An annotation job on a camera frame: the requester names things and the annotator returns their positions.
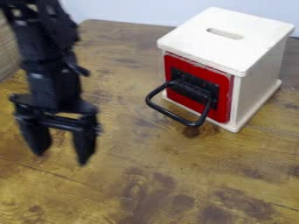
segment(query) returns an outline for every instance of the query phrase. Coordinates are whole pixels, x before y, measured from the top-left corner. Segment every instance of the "box lid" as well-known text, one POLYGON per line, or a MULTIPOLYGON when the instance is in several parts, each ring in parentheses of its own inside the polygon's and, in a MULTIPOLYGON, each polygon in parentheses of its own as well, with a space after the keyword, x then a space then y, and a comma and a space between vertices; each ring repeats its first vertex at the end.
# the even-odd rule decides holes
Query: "box lid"
POLYGON ((208 8, 157 40, 169 53, 244 77, 295 26, 220 8, 208 8))

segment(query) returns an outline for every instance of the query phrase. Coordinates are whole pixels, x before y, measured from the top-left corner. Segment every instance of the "drawer handle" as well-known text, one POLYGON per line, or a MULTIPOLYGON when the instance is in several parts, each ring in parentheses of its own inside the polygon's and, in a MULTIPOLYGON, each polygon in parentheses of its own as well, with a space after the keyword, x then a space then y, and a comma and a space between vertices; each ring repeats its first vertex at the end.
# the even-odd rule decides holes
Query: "drawer handle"
POLYGON ((145 97, 145 103, 146 105, 154 109, 156 111, 158 111, 161 114, 164 114, 165 116, 170 117, 176 122, 186 125, 186 126, 192 126, 192 127, 198 127, 203 125, 205 118, 208 116, 208 113, 211 111, 211 104, 212 104, 212 97, 211 94, 207 94, 207 104, 205 104, 205 108, 201 112, 200 115, 200 119, 196 122, 188 121, 186 119, 184 119, 182 117, 177 116, 173 112, 170 112, 168 109, 160 107, 157 104, 154 104, 152 102, 152 98, 165 89, 165 88, 170 88, 170 87, 181 87, 180 83, 176 80, 170 80, 166 81, 158 88, 156 88, 145 97))

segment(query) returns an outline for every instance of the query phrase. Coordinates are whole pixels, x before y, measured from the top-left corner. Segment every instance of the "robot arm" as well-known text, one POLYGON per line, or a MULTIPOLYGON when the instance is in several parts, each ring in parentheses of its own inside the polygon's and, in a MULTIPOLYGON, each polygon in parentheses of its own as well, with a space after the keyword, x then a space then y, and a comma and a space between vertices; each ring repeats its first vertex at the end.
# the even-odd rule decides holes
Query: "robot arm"
POLYGON ((32 152, 41 155, 52 144, 49 128, 72 132, 78 162, 84 165, 94 153, 98 134, 97 109, 80 99, 80 74, 72 51, 80 40, 77 25, 57 0, 0 0, 0 9, 12 27, 21 68, 30 94, 13 94, 14 118, 32 152), (57 116, 80 114, 80 119, 57 116))

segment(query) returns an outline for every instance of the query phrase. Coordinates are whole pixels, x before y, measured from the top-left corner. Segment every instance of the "wooden table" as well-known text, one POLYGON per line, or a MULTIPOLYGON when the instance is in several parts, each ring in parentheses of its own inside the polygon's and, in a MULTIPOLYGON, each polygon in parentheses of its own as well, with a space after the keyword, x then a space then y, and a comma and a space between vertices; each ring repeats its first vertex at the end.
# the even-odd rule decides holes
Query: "wooden table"
POLYGON ((24 72, 0 85, 1 224, 299 223, 299 40, 288 41, 280 91, 232 134, 208 122, 186 129, 145 106, 162 83, 154 41, 170 29, 81 25, 76 51, 92 71, 82 96, 100 107, 104 129, 82 168, 70 133, 50 132, 42 157, 29 152, 5 99, 26 91, 24 72))

